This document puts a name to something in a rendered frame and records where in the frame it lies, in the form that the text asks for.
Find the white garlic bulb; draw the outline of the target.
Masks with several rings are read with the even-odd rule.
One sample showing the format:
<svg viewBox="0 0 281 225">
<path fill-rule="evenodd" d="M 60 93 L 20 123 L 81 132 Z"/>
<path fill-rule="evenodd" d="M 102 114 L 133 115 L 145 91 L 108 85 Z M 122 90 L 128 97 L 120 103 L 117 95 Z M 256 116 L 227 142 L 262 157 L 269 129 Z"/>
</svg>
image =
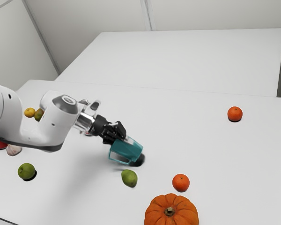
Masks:
<svg viewBox="0 0 281 225">
<path fill-rule="evenodd" d="M 22 147 L 9 144 L 6 151 L 9 156 L 16 156 L 22 151 Z"/>
</svg>

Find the orange pumpkin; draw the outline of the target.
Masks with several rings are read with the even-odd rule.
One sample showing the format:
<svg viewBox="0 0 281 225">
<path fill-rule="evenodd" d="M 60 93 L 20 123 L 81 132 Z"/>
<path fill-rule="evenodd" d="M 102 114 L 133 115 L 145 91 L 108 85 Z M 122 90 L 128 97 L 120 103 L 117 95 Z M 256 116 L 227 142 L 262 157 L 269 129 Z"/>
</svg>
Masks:
<svg viewBox="0 0 281 225">
<path fill-rule="evenodd" d="M 173 193 L 152 199 L 145 211 L 144 225 L 199 225 L 195 205 Z"/>
</svg>

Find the green pear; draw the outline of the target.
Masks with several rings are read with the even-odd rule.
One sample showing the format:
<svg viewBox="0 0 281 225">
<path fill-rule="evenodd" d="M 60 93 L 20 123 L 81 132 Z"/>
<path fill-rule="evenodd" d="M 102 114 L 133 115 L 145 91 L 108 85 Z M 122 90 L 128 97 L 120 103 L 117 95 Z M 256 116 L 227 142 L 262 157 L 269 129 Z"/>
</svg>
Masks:
<svg viewBox="0 0 281 225">
<path fill-rule="evenodd" d="M 121 173 L 121 178 L 123 183 L 130 188 L 133 188 L 137 185 L 138 177 L 137 174 L 132 170 L 123 170 Z"/>
</svg>

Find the orange mandarin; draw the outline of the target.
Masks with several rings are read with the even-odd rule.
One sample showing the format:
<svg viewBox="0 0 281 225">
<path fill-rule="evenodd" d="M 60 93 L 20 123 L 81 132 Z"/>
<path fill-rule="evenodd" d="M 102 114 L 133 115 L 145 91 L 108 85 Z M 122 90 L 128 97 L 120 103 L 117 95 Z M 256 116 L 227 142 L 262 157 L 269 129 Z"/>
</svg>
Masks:
<svg viewBox="0 0 281 225">
<path fill-rule="evenodd" d="M 172 179 L 172 185 L 178 192 L 185 192 L 190 186 L 190 180 L 185 174 L 176 174 Z"/>
<path fill-rule="evenodd" d="M 232 122 L 238 122 L 242 119 L 243 111 L 241 108 L 237 106 L 233 106 L 228 109 L 227 111 L 227 117 Z"/>
</svg>

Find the green apple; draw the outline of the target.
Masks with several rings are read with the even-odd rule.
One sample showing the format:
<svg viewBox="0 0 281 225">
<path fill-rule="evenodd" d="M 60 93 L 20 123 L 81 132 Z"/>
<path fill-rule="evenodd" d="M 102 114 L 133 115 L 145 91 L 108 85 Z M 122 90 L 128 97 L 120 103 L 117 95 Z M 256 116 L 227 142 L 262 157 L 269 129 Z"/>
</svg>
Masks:
<svg viewBox="0 0 281 225">
<path fill-rule="evenodd" d="M 23 180 L 29 180 L 36 175 L 35 167 L 30 163 L 24 163 L 18 168 L 18 176 Z"/>
</svg>

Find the teal faceted mug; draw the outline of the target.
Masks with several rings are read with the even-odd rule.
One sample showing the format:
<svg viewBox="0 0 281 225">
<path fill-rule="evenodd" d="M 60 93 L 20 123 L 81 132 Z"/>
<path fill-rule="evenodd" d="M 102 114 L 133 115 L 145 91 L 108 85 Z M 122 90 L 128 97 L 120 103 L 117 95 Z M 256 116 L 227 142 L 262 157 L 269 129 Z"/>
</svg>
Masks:
<svg viewBox="0 0 281 225">
<path fill-rule="evenodd" d="M 110 147 L 109 159 L 128 166 L 141 166 L 145 156 L 142 153 L 143 146 L 137 141 L 128 144 L 122 140 L 116 140 Z"/>
</svg>

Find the yellow lemon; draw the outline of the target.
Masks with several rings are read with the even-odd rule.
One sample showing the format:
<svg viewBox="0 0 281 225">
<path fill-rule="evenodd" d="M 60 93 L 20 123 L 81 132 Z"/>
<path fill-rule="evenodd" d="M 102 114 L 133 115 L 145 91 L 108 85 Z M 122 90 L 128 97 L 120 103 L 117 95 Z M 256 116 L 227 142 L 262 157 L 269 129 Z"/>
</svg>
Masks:
<svg viewBox="0 0 281 225">
<path fill-rule="evenodd" d="M 27 118 L 33 118 L 35 116 L 36 110 L 32 107 L 26 108 L 24 111 L 24 115 Z"/>
</svg>

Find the green orange mango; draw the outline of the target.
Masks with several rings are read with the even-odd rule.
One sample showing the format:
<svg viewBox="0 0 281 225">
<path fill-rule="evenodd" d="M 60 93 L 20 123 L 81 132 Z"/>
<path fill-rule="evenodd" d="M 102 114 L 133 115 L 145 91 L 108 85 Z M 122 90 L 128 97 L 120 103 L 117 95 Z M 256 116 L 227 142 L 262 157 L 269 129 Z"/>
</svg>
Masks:
<svg viewBox="0 0 281 225">
<path fill-rule="evenodd" d="M 37 122 L 39 122 L 39 121 L 41 120 L 43 114 L 44 114 L 44 110 L 43 110 L 43 109 L 41 109 L 41 108 L 37 109 L 36 112 L 35 112 L 35 114 L 34 114 L 34 119 L 35 119 Z"/>
</svg>

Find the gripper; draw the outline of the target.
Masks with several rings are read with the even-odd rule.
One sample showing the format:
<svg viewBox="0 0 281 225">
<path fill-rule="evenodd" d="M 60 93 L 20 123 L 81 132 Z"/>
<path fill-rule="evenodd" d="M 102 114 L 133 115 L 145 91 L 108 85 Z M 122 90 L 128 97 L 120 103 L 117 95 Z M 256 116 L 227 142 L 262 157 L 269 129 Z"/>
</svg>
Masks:
<svg viewBox="0 0 281 225">
<path fill-rule="evenodd" d="M 126 135 L 126 129 L 120 121 L 115 123 L 108 122 L 101 115 L 97 115 L 91 127 L 91 134 L 99 136 L 103 140 L 103 144 L 113 144 L 116 140 L 124 140 L 128 144 L 134 144 L 135 140 Z"/>
</svg>

